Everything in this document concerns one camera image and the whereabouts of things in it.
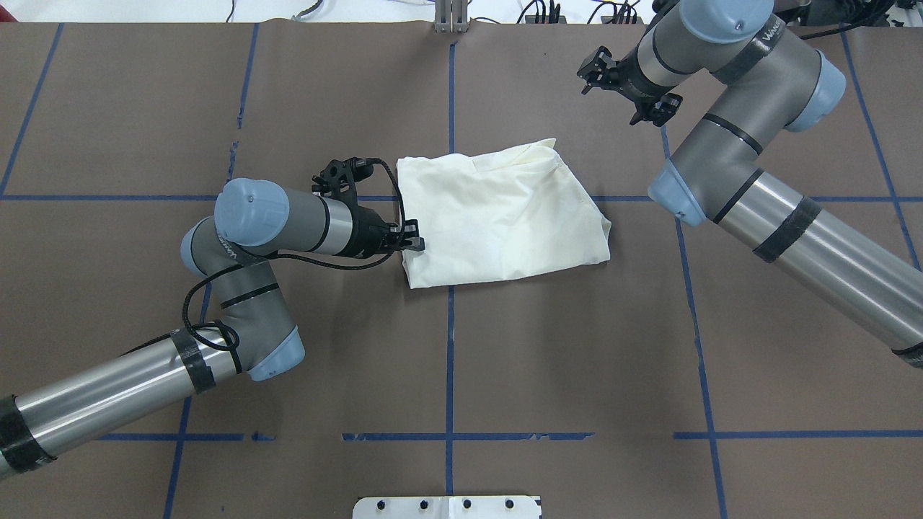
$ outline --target silver metal tube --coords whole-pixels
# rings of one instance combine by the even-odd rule
[[[217,332],[199,333],[223,344]],[[229,353],[203,345],[199,351],[216,383],[236,374]],[[192,394],[186,366],[166,339],[23,394],[16,405],[32,437],[57,456]],[[0,479],[14,473],[0,457]]]
[[[719,223],[756,248],[802,197],[762,174]],[[923,272],[827,211],[773,262],[873,333],[892,350],[923,343]]]

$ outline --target gray robot arm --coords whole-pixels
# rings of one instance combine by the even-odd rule
[[[601,47],[578,75],[617,91],[661,126],[682,98],[669,93],[705,68],[725,92],[648,190],[678,219],[719,224],[923,368],[923,273],[764,172],[756,160],[783,129],[830,113],[845,78],[785,29],[773,0],[681,0],[621,60]]]
[[[375,163],[382,162],[331,162],[315,177],[314,190],[325,196],[265,180],[228,183],[214,216],[197,223],[180,247],[184,264],[204,278],[200,285],[211,281],[221,320],[174,330],[96,368],[0,399],[0,479],[47,465],[238,373],[265,380],[301,362],[298,327],[269,262],[292,256],[279,249],[363,259],[424,248],[416,221],[404,221],[402,214],[401,224],[385,223],[358,205],[355,182],[371,175]]]

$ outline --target blue plastic cap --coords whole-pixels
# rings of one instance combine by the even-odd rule
[[[301,336],[298,335],[298,327],[295,326],[288,337],[285,337],[276,349],[272,350],[272,353],[250,369],[247,374],[257,382],[271,379],[298,366],[302,360],[305,360],[305,346],[301,344]]]
[[[215,201],[215,229],[226,240],[257,247],[279,235],[288,214],[288,195],[278,184],[235,178]]]
[[[198,265],[196,265],[196,261],[192,259],[192,235],[196,233],[198,227],[202,225],[202,222],[205,222],[206,220],[208,220],[208,218],[203,218],[199,220],[198,223],[193,225],[192,228],[189,229],[189,232],[183,236],[183,241],[181,241],[179,244],[179,257],[183,260],[183,264],[186,265],[186,268],[189,269],[192,273],[201,278],[207,276],[205,275],[205,272],[203,272],[198,267]]]
[[[817,86],[810,95],[808,104],[801,114],[787,127],[788,131],[804,131],[820,123],[827,114],[836,108],[846,92],[846,76],[843,72],[827,60],[821,51],[821,74],[817,78]]]
[[[686,181],[679,175],[673,161],[666,161],[664,171],[660,172],[647,188],[647,195],[672,212],[680,221],[693,227],[705,221],[704,211],[701,210]]]
[[[679,18],[700,40],[734,43],[749,40],[773,14],[773,0],[683,0]]]

